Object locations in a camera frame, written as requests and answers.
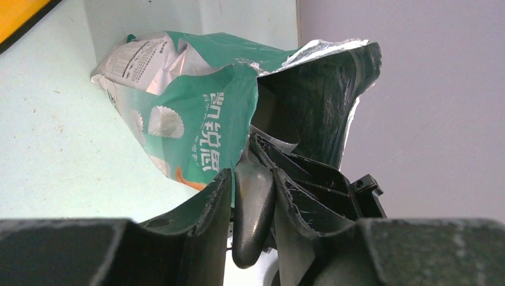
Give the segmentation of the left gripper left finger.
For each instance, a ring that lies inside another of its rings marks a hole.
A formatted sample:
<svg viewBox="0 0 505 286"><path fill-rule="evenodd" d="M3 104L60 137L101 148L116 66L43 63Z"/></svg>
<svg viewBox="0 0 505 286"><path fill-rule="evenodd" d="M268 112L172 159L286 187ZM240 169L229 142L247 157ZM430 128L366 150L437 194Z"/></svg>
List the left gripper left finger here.
<svg viewBox="0 0 505 286"><path fill-rule="evenodd" d="M129 219L1 221L2 285L222 285L232 172L175 209Z"/></svg>

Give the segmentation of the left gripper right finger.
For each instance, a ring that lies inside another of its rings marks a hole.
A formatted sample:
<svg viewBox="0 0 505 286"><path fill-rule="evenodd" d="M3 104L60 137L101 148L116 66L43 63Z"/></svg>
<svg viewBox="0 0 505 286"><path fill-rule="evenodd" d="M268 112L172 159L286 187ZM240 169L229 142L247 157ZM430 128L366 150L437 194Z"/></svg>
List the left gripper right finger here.
<svg viewBox="0 0 505 286"><path fill-rule="evenodd" d="M504 225L489 219L350 221L281 169L276 243L281 285L503 285Z"/></svg>

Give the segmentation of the green pet food bag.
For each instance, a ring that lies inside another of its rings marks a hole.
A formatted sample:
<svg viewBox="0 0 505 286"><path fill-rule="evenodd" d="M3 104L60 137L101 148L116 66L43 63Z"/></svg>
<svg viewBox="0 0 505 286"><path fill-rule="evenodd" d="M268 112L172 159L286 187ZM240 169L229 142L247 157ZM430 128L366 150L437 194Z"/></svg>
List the green pet food bag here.
<svg viewBox="0 0 505 286"><path fill-rule="evenodd" d="M378 43L312 40L285 51L227 33L129 35L92 72L169 179L202 190L260 128L260 98L287 108L294 151L338 167L359 96L381 72Z"/></svg>

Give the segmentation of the metal food scoop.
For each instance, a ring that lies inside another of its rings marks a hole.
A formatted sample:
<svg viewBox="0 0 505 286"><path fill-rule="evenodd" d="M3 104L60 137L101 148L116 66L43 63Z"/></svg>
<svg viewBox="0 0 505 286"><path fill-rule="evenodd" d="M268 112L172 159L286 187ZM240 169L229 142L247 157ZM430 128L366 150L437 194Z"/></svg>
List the metal food scoop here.
<svg viewBox="0 0 505 286"><path fill-rule="evenodd" d="M269 236L275 210L275 185L269 168L252 151L235 167L232 259L241 269L253 266Z"/></svg>

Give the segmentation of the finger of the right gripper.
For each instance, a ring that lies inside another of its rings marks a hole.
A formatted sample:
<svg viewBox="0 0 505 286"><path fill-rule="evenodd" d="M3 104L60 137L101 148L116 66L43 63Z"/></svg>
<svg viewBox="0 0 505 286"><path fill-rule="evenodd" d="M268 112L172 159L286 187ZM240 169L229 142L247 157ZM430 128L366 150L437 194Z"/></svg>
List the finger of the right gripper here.
<svg viewBox="0 0 505 286"><path fill-rule="evenodd" d="M261 163L282 169L296 185L335 213L354 221L386 218L379 201L384 192L370 174L350 182L337 168L284 152L257 133L250 136L249 146Z"/></svg>

